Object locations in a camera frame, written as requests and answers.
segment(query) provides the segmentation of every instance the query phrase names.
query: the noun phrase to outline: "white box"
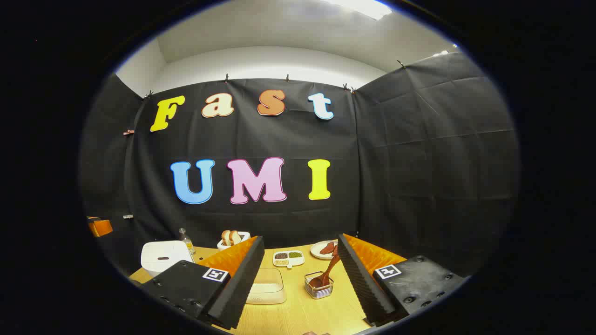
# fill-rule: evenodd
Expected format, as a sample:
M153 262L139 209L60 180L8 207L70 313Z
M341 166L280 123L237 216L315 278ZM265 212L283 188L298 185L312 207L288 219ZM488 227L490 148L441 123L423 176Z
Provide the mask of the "white box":
M182 241L149 242L145 243L141 251L141 266L152 277L181 260L194 263L186 244Z
M240 237L241 237L240 242L244 242L244 241L246 241L246 240L248 240L250 238L250 233L249 232L239 231L238 232L238 235L240 235ZM231 246L224 246L224 241L223 240L219 240L219 243L218 243L218 250L219 251L225 250L225 249L227 249L229 247L231 247Z

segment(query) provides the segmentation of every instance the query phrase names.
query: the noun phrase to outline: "glass bottle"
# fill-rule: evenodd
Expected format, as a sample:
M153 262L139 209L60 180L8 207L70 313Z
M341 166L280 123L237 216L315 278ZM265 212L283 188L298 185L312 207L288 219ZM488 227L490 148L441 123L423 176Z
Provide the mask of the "glass bottle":
M186 229L180 228L178 231L180 232L180 240L187 245L188 252L190 252L191 255L194 255L193 242L186 235Z

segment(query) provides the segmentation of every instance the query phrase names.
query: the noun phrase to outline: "letter s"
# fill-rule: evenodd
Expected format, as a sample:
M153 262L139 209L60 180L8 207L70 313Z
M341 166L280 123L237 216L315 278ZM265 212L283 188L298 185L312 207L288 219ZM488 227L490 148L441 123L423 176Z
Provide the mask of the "letter s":
M257 106L257 111L261 115L279 115L285 109L285 104L281 101L283 99L285 99L284 91L279 89L268 89L259 96L260 104Z

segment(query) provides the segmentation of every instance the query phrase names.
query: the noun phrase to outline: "letter u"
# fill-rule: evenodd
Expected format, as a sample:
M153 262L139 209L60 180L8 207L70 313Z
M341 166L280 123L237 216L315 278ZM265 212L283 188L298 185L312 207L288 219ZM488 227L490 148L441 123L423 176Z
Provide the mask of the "letter u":
M176 162L170 165L170 170L174 173L174 190L178 198L188 204L207 202L213 195L211 168L214 165L215 162L210 159L202 159L197 162L197 168L201 171L201 183L203 184L203 189L199 193L192 192L188 186L190 163Z

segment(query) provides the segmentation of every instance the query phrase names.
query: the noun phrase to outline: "white wall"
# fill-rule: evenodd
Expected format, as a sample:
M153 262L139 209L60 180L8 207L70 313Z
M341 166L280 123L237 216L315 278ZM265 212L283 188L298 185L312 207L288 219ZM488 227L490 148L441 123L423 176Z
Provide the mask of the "white wall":
M165 65L159 43L154 39L129 57L116 70L116 76L131 90L144 97L152 89L157 74Z
M282 46L249 46L206 52L167 64L150 89L161 92L194 83L224 80L226 73L230 79L285 79L289 74L290 80L339 87L347 83L354 89L386 74L376 67L326 52Z

